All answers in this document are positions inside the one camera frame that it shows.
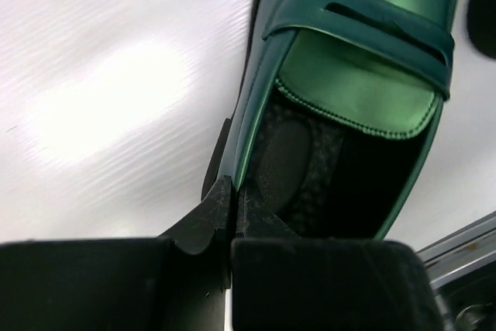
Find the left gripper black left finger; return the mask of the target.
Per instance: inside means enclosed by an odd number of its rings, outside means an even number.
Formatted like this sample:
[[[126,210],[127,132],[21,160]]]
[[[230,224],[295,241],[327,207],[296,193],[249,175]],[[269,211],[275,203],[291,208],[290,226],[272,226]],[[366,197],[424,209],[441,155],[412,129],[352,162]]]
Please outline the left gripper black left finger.
[[[155,238],[1,246],[3,330],[221,330],[228,177]]]

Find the green metallic loafer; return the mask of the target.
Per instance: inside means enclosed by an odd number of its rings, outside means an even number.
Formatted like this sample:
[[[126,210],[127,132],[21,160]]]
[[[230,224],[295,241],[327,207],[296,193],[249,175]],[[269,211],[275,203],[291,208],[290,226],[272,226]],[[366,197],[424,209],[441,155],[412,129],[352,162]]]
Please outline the green metallic loafer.
[[[478,52],[495,60],[495,0],[469,0],[467,33]]]
[[[253,0],[232,116],[203,192],[299,236],[384,238],[450,97],[457,0]]]

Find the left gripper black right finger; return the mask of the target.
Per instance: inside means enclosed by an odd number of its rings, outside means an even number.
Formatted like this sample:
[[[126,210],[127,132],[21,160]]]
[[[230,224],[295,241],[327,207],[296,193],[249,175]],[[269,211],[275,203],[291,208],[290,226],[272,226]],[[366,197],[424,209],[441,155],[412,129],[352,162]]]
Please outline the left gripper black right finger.
[[[235,330],[439,330],[424,265],[403,243],[295,235],[241,191],[231,246]]]

